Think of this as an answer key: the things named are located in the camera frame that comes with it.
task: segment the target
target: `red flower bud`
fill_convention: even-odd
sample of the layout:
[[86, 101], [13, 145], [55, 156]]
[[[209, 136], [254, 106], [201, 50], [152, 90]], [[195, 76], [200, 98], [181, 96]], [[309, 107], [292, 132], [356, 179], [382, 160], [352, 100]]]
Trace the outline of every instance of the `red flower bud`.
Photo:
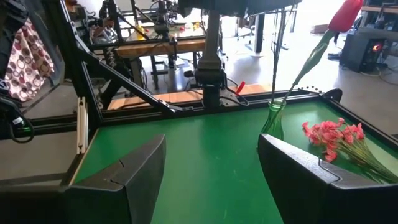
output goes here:
[[335, 32], [347, 32], [351, 29], [363, 5], [363, 0], [346, 0], [329, 23], [329, 29]]

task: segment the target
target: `red light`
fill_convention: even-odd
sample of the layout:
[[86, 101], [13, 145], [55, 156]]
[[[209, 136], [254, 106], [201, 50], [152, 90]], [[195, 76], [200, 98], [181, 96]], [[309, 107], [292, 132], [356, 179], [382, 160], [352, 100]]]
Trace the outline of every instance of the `red light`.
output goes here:
[[381, 44], [376, 44], [375, 46], [373, 46], [372, 50], [373, 50], [373, 52], [378, 52], [381, 50], [381, 48], [382, 48]]

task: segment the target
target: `floor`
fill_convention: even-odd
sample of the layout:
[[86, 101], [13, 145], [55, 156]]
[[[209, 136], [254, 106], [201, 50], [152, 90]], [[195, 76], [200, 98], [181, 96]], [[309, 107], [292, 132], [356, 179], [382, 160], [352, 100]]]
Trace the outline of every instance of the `floor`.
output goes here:
[[[270, 83], [272, 79], [272, 52], [269, 43], [269, 34], [264, 36], [262, 57], [253, 57], [245, 47], [249, 38], [226, 38], [224, 51], [226, 52], [226, 72], [230, 78], [240, 83]], [[319, 36], [308, 35], [308, 32], [287, 34], [285, 44], [289, 50], [280, 54], [278, 69], [277, 90], [286, 90], [290, 87], [309, 55], [313, 46], [318, 42]], [[335, 46], [330, 46], [329, 52], [339, 51]], [[149, 59], [144, 58], [147, 74], [150, 74]], [[388, 58], [386, 63], [391, 68], [398, 67], [398, 58]], [[159, 78], [159, 90], [154, 90], [152, 79], [147, 75], [147, 85], [153, 93], [166, 93], [182, 91], [187, 79], [183, 72], [191, 69], [191, 65], [183, 61], [170, 75]], [[385, 79], [398, 83], [398, 73], [383, 72]], [[343, 99], [341, 104], [354, 111], [360, 117], [388, 134], [397, 134], [398, 128], [398, 87], [388, 84], [379, 77], [370, 77], [341, 68], [338, 62], [330, 61], [325, 56], [303, 80], [300, 86], [316, 86], [322, 90], [341, 88]], [[44, 90], [50, 90], [50, 85], [45, 85]], [[30, 108], [25, 114], [28, 118], [43, 118], [72, 113], [76, 106], [76, 94], [72, 86], [58, 86], [48, 94], [39, 104]], [[70, 165], [76, 152], [76, 133], [54, 134], [38, 136], [26, 145], [18, 145], [12, 141], [0, 142], [0, 180], [11, 177], [26, 177], [37, 174], [53, 174], [63, 172]]]

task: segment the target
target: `green table surface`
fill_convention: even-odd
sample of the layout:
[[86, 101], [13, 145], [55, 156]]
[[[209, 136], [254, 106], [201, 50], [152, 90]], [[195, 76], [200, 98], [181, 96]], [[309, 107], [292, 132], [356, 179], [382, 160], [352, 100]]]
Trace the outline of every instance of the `green table surface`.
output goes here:
[[[102, 128], [75, 179], [116, 162], [135, 147], [165, 134], [164, 179], [152, 223], [283, 223], [263, 176], [256, 145], [268, 109], [211, 114]], [[341, 117], [321, 101], [288, 105], [285, 141], [321, 156], [303, 135], [302, 124]], [[397, 153], [367, 135], [374, 155], [398, 174]], [[361, 174], [343, 157], [335, 165]]]

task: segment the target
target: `green glass vase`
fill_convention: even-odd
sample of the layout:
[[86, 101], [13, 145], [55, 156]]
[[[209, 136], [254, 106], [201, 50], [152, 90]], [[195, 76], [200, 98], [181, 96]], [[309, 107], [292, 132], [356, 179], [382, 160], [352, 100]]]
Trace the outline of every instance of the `green glass vase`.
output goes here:
[[286, 102], [282, 104], [282, 99], [274, 99], [270, 101], [268, 118], [265, 125], [262, 127], [261, 134], [269, 134], [277, 139], [284, 140], [284, 129], [282, 127], [282, 112], [286, 106]]

